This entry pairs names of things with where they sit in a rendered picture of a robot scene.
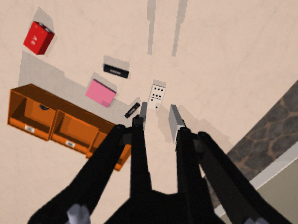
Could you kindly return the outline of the black hex nut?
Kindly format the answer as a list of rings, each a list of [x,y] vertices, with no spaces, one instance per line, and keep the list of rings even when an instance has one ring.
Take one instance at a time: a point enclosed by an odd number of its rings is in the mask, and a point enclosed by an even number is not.
[[[42,110],[48,110],[49,108],[47,108],[47,107],[45,107],[45,106],[43,106],[43,105],[39,105],[39,107],[42,109]]]

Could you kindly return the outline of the white domino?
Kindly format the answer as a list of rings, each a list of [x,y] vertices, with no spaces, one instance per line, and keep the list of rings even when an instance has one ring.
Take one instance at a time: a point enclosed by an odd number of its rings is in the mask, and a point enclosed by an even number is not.
[[[147,108],[159,110],[164,92],[165,87],[153,84]]]

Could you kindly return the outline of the orange three-compartment bin rack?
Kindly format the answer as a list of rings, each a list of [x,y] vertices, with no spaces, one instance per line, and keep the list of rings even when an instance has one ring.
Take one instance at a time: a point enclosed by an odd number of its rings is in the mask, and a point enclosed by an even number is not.
[[[116,124],[31,83],[10,93],[7,125],[89,159]]]

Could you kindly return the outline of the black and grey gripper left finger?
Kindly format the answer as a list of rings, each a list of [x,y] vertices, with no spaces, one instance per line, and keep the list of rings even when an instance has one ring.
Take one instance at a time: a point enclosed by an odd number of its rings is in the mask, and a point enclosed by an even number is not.
[[[146,112],[147,102],[142,102],[140,114],[132,118],[131,127],[115,125],[72,182],[38,209],[27,224],[91,224],[90,216],[128,144],[131,144],[129,224],[158,224],[144,137]]]

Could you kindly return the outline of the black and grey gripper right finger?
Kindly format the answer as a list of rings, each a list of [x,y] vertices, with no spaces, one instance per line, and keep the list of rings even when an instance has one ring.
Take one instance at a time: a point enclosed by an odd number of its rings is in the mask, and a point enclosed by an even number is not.
[[[232,224],[292,224],[263,199],[208,133],[195,134],[186,127],[176,105],[171,104],[168,121],[176,144],[177,193],[186,192],[189,224],[220,224],[200,166]]]

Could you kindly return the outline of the red nine-volt battery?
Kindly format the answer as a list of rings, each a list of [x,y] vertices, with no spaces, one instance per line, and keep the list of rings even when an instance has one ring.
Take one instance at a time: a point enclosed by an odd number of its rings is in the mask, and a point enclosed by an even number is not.
[[[44,55],[54,35],[43,23],[33,21],[23,44],[36,55]]]

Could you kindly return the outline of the pink square pad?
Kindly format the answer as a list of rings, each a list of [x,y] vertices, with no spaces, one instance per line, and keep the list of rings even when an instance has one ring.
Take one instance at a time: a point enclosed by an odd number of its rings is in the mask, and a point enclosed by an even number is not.
[[[108,108],[117,92],[93,79],[85,96]]]

